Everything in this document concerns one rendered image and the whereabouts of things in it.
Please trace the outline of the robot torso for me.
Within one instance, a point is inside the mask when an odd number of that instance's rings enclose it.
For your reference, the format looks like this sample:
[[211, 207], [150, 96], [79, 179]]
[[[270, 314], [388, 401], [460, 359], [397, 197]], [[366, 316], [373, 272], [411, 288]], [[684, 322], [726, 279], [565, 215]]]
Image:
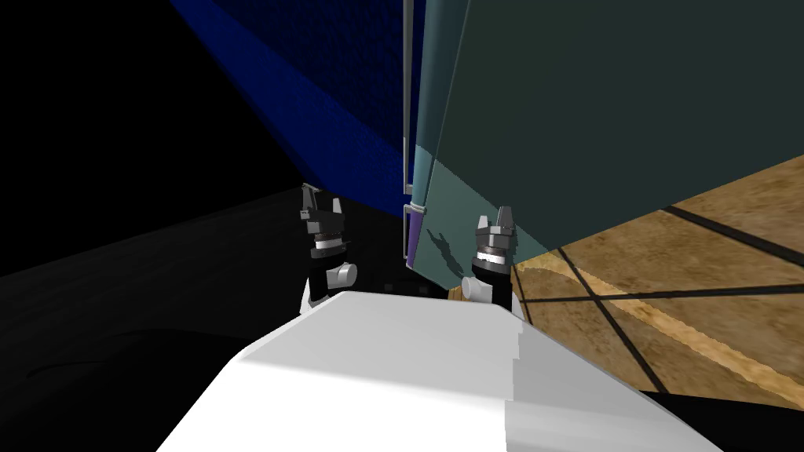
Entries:
[[721, 452], [494, 304], [343, 292], [236, 354], [157, 452]]

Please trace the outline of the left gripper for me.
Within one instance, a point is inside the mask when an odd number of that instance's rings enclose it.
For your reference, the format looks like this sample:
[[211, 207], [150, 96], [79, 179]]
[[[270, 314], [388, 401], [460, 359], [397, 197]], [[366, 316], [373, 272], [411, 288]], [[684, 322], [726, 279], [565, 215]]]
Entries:
[[345, 216], [342, 212], [340, 198], [333, 198], [332, 212], [316, 210], [317, 189], [303, 184], [301, 219], [305, 221], [307, 233], [310, 235], [340, 235], [345, 229]]

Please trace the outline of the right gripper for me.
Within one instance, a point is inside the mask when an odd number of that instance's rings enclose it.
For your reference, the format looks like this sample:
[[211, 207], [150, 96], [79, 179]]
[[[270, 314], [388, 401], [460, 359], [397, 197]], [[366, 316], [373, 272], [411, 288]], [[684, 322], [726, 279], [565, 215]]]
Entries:
[[475, 231], [478, 252], [488, 253], [487, 250], [490, 248], [496, 249], [500, 253], [510, 252], [511, 242], [516, 234], [510, 206], [499, 207], [496, 225], [490, 226], [488, 217], [485, 215], [479, 217]]

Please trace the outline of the teal cupboard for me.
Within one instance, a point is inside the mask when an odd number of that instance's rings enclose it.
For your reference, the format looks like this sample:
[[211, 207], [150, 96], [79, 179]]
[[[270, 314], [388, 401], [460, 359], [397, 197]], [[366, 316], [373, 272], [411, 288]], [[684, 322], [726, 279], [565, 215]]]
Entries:
[[525, 261], [804, 154], [804, 0], [427, 0], [410, 253]]

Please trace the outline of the dark blue door leaf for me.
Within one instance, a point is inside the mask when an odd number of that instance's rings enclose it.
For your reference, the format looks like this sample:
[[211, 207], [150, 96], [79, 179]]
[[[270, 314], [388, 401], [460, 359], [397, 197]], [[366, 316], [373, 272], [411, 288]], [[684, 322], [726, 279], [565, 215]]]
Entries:
[[312, 185], [400, 217], [402, 0], [170, 0]]

